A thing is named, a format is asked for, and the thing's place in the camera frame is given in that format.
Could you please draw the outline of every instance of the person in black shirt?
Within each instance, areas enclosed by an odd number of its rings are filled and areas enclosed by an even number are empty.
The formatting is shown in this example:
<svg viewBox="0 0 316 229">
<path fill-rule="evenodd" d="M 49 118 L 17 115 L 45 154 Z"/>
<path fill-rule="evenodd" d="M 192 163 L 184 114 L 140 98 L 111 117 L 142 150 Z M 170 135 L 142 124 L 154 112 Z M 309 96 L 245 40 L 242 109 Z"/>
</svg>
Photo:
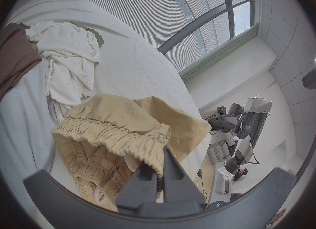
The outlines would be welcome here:
<svg viewBox="0 0 316 229">
<path fill-rule="evenodd" d="M 237 172 L 235 173 L 233 182 L 238 180 L 242 175 L 247 175 L 247 173 L 248 173 L 248 170 L 246 168 L 238 169 Z"/>
</svg>

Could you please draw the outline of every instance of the bed sheet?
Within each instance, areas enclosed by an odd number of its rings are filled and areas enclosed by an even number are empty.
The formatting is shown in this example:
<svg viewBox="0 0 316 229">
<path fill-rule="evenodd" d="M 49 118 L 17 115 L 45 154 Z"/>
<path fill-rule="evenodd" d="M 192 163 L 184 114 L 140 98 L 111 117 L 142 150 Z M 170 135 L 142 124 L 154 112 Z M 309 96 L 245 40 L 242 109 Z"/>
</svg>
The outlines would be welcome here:
<svg viewBox="0 0 316 229">
<path fill-rule="evenodd" d="M 35 0 L 17 10 L 9 22 L 74 21 L 97 30 L 104 39 L 101 61 L 95 64 L 93 96 L 106 93 L 129 99 L 156 96 L 174 108 L 201 119 L 195 103 L 174 65 L 127 24 L 88 0 Z M 211 136 L 181 162 L 193 180 L 203 162 Z M 50 174 L 77 195 L 58 153 Z"/>
</svg>

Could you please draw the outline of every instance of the crumpled white cloth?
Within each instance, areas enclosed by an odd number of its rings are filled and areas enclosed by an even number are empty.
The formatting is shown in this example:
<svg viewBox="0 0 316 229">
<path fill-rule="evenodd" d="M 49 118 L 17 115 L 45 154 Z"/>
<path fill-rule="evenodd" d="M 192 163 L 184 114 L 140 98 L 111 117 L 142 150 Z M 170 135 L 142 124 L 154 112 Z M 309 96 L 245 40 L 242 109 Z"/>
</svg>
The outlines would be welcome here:
<svg viewBox="0 0 316 229">
<path fill-rule="evenodd" d="M 90 96 L 94 83 L 94 62 L 100 62 L 95 35 L 69 22 L 35 22 L 25 30 L 41 57 L 49 59 L 46 96 L 55 100 L 61 122 L 70 108 Z"/>
</svg>

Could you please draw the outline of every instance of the black shirt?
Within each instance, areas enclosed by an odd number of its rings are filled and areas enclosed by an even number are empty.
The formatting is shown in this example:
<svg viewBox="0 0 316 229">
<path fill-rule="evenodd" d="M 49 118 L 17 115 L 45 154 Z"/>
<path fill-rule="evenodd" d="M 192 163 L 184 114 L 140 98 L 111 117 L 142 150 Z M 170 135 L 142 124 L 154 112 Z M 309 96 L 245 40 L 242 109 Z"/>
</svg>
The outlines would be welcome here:
<svg viewBox="0 0 316 229">
<path fill-rule="evenodd" d="M 240 173 L 240 169 L 238 169 L 238 172 L 237 172 L 237 173 L 235 174 L 235 176 L 234 176 L 233 182 L 236 181 L 236 180 L 238 180 L 241 176 L 242 176 L 242 173 Z"/>
</svg>

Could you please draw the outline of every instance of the dark green cloth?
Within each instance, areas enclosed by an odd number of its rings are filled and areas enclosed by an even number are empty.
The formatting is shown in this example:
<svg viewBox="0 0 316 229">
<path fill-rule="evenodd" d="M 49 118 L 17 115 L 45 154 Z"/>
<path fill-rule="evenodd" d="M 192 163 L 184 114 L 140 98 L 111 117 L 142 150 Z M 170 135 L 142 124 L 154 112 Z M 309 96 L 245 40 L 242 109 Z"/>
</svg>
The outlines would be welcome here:
<svg viewBox="0 0 316 229">
<path fill-rule="evenodd" d="M 85 27 L 85 26 L 79 26 L 77 23 L 73 22 L 73 21 L 69 21 L 70 23 L 74 24 L 75 26 L 77 27 L 82 27 L 83 29 L 87 30 L 88 32 L 91 32 L 95 35 L 95 37 L 97 38 L 97 42 L 98 42 L 98 45 L 99 47 L 104 43 L 104 40 L 102 38 L 102 35 L 99 34 L 96 30 L 94 29 L 91 29 L 89 27 Z"/>
</svg>

